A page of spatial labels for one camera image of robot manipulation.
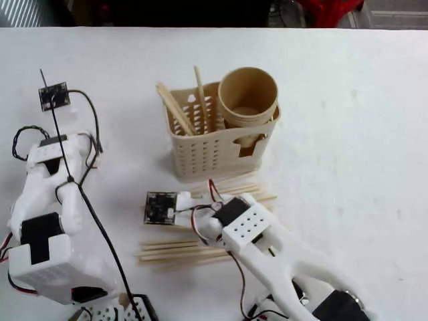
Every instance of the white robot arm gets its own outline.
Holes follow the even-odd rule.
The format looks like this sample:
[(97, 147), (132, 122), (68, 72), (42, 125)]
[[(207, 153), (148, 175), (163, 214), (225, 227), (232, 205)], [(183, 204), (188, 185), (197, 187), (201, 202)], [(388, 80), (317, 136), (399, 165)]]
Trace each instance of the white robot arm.
[[(177, 204), (194, 205), (196, 201), (179, 201), (180, 196), (184, 199), (188, 195), (180, 193)], [(264, 302), (264, 308), (279, 308), (293, 321), (378, 320), (369, 298), (356, 283), (324, 255), (293, 236), (250, 194), (223, 198), (225, 204), (214, 215), (210, 210), (201, 214), (199, 231), (211, 240), (209, 245), (230, 251), (267, 288), (273, 300)], [(315, 311), (302, 304), (294, 286), (296, 282), (311, 300), (310, 282), (304, 281), (308, 278), (323, 281), (334, 290)], [(284, 320), (266, 316), (268, 320)]]
[[(85, 171), (88, 137), (62, 135), (72, 176)], [(68, 173), (58, 137), (35, 144), (27, 179), (9, 226), (21, 244), (9, 251), (9, 273), (37, 293), (62, 304), (81, 304), (118, 294), (116, 273), (90, 244), (101, 240)]]

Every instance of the brown paper cup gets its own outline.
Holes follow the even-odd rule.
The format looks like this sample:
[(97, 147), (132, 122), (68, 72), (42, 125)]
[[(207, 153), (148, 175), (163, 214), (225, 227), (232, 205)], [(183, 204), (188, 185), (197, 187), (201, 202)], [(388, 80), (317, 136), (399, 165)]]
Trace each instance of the brown paper cup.
[[(219, 85), (219, 109), (226, 128), (254, 127), (265, 124), (278, 105), (278, 87), (264, 70), (244, 67), (229, 72)], [(240, 138), (249, 148), (259, 140), (258, 134)]]

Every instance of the circuit board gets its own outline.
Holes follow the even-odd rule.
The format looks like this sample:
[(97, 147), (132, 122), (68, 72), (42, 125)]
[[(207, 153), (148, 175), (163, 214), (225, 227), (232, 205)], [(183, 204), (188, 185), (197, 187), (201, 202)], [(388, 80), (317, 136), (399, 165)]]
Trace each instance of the circuit board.
[(144, 224), (174, 225), (177, 193), (148, 192), (144, 210)]

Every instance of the white tabletop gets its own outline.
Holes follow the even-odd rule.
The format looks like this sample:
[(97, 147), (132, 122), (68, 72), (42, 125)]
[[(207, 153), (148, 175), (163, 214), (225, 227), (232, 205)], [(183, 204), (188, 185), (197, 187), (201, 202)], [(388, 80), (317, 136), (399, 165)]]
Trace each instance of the white tabletop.
[[(371, 293), (383, 320), (426, 320), (428, 298), (428, 33), (293, 29), (0, 29), (0, 235), (24, 180), (11, 156), (16, 130), (39, 124), (39, 68), (50, 84), (87, 92), (105, 153), (87, 193), (124, 264), (132, 291), (161, 321), (240, 320), (232, 263), (167, 274), (137, 266), (147, 191), (178, 191), (157, 80), (195, 86), (240, 66), (269, 72), (282, 119), (259, 179), (279, 195), (276, 214)], [(79, 97), (72, 103), (87, 112)], [(23, 152), (37, 134), (24, 134)], [(70, 306), (15, 292), (0, 265), (5, 320), (66, 320)], [(248, 275), (246, 302), (262, 287)]]

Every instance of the utensil holder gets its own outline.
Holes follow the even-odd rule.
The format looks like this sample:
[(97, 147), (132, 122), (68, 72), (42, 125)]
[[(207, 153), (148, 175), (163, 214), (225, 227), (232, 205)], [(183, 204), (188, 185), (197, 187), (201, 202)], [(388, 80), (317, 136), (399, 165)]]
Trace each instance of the utensil holder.
[[(217, 106), (218, 87), (219, 82), (203, 86), (207, 106), (206, 122), (198, 87), (170, 91), (198, 135), (184, 136), (184, 130), (164, 105), (167, 111), (168, 130), (173, 142), (177, 176), (182, 181), (254, 171), (261, 164), (261, 156), (280, 118), (280, 109), (277, 107), (270, 121), (265, 124), (225, 129), (224, 119)], [(241, 148), (238, 143), (240, 138), (256, 134), (259, 135), (259, 139), (251, 148)]]

